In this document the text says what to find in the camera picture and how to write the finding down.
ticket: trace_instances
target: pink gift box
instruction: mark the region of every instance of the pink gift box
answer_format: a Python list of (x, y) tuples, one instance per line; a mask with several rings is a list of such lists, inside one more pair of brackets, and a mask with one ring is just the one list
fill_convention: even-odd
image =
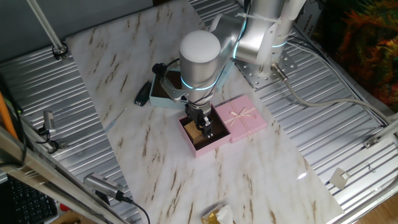
[(207, 152), (215, 150), (217, 147), (229, 143), (231, 140), (230, 131), (225, 126), (223, 120), (220, 118), (213, 105), (211, 105), (210, 118), (213, 120), (213, 137), (196, 143), (195, 145), (192, 144), (192, 141), (184, 128), (184, 126), (190, 123), (192, 119), (188, 118), (187, 116), (182, 116), (178, 119), (182, 135), (188, 142), (189, 147), (196, 158), (206, 154)]
[(242, 140), (267, 126), (246, 95), (218, 106), (216, 110), (231, 133), (231, 143)]

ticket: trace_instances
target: mounting plate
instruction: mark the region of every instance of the mounting plate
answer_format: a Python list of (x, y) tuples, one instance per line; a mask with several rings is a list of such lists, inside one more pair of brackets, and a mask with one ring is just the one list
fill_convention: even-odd
[[(241, 60), (234, 60), (234, 62), (249, 84), (255, 89), (267, 86), (279, 79), (279, 77), (273, 73), (266, 73), (265, 71), (260, 73), (260, 65), (253, 65)], [(296, 71), (297, 69), (294, 61), (285, 52), (282, 53), (279, 67), (286, 75)]]

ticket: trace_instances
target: wooden block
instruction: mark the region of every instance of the wooden block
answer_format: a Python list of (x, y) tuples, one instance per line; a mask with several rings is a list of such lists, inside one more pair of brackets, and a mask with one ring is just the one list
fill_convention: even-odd
[(204, 137), (201, 135), (201, 131), (197, 129), (194, 121), (184, 126), (185, 131), (188, 133), (188, 137), (191, 139), (192, 144), (196, 144), (202, 140)]

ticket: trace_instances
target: keyboard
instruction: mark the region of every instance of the keyboard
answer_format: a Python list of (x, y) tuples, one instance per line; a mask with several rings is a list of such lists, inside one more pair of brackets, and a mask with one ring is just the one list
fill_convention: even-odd
[(1, 198), (5, 198), (2, 203), (11, 208), (5, 214), (10, 217), (9, 223), (43, 223), (57, 214), (54, 199), (13, 177), (7, 178), (8, 181), (1, 184), (4, 186), (1, 187), (0, 194)]

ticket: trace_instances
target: gray cable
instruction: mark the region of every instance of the gray cable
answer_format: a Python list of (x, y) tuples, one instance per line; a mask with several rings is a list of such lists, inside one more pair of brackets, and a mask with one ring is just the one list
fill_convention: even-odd
[[(289, 43), (289, 42), (288, 42), (287, 44), (289, 44), (289, 45), (291, 45), (291, 46), (293, 46), (293, 47), (296, 47), (296, 48), (298, 48), (298, 49), (300, 49), (300, 50), (303, 50), (303, 51), (305, 51), (305, 52), (308, 52), (308, 53), (310, 53), (310, 54), (316, 56), (317, 58), (319, 58), (319, 59), (322, 61), (322, 63), (324, 64), (324, 66), (327, 67), (327, 66), (329, 65), (328, 62), (327, 62), (325, 59), (321, 58), (321, 57), (320, 57), (319, 55), (317, 55), (316, 53), (314, 53), (314, 52), (312, 52), (312, 51), (310, 51), (310, 50), (307, 50), (307, 49), (303, 49), (303, 48), (299, 47), (299, 46), (296, 45), (296, 44), (292, 44), (292, 43)], [(330, 67), (336, 74), (338, 74), (338, 72), (337, 72), (332, 66), (329, 66), (329, 67)], [(371, 111), (373, 111), (373, 112), (374, 112), (376, 115), (378, 115), (386, 124), (388, 124), (388, 125), (391, 124), (390, 119), (387, 118), (386, 115), (384, 115), (381, 111), (379, 111), (379, 110), (378, 110), (377, 108), (375, 108), (374, 106), (372, 106), (372, 105), (370, 105), (369, 103), (366, 103), (366, 102), (364, 102), (364, 101), (362, 101), (362, 100), (351, 99), (351, 98), (343, 98), (343, 99), (331, 100), (331, 101), (326, 101), (326, 102), (321, 102), (321, 103), (310, 103), (310, 102), (307, 102), (307, 101), (301, 99), (301, 98), (296, 94), (296, 92), (293, 90), (292, 86), (290, 85), (289, 81), (287, 81), (287, 80), (282, 80), (282, 81), (287, 85), (287, 88), (290, 90), (290, 92), (292, 93), (292, 95), (293, 95), (294, 97), (296, 97), (296, 99), (297, 99), (300, 103), (302, 103), (302, 104), (304, 104), (304, 105), (306, 105), (306, 106), (315, 106), (315, 107), (317, 107), (317, 106), (328, 106), (328, 105), (332, 105), (332, 104), (335, 104), (335, 103), (344, 103), (344, 102), (356, 103), (356, 104), (362, 105), (362, 106), (364, 106), (364, 107), (370, 109)]]
[(296, 92), (293, 90), (292, 86), (290, 85), (289, 81), (286, 80), (285, 84), (287, 86), (287, 88), (290, 90), (290, 92), (292, 93), (292, 95), (301, 103), (304, 104), (306, 106), (329, 106), (335, 103), (343, 103), (343, 102), (351, 102), (351, 103), (356, 103), (362, 106), (365, 106), (367, 108), (369, 108), (370, 110), (372, 110), (376, 115), (378, 115), (381, 119), (384, 120), (384, 122), (386, 122), (387, 124), (391, 124), (390, 120), (382, 113), (380, 112), (378, 109), (376, 109), (374, 106), (370, 105), (369, 103), (365, 103), (362, 100), (357, 100), (357, 99), (351, 99), (351, 98), (342, 98), (342, 99), (337, 99), (337, 100), (330, 100), (330, 101), (326, 101), (326, 102), (321, 102), (321, 103), (310, 103), (307, 102), (303, 99), (301, 99)]

